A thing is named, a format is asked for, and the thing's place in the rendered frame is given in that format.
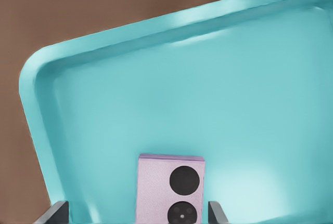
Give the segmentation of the pale blue-green tray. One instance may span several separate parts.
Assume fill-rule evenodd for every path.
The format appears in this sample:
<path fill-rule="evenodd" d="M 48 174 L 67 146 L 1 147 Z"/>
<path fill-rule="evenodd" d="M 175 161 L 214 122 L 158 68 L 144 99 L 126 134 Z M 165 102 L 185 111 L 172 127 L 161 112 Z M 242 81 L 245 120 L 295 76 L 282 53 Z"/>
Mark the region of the pale blue-green tray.
<path fill-rule="evenodd" d="M 132 224 L 141 153 L 202 156 L 203 211 L 333 224 L 333 0 L 222 0 L 41 48 L 19 95 L 53 209 Z"/>

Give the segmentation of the pale lilac phone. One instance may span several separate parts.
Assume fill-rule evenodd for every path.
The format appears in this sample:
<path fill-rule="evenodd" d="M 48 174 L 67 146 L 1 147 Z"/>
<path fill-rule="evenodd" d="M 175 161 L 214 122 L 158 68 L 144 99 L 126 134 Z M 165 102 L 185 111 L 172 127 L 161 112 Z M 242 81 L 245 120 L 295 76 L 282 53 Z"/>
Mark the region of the pale lilac phone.
<path fill-rule="evenodd" d="M 141 154 L 136 224 L 200 224 L 204 173 L 202 156 Z"/>

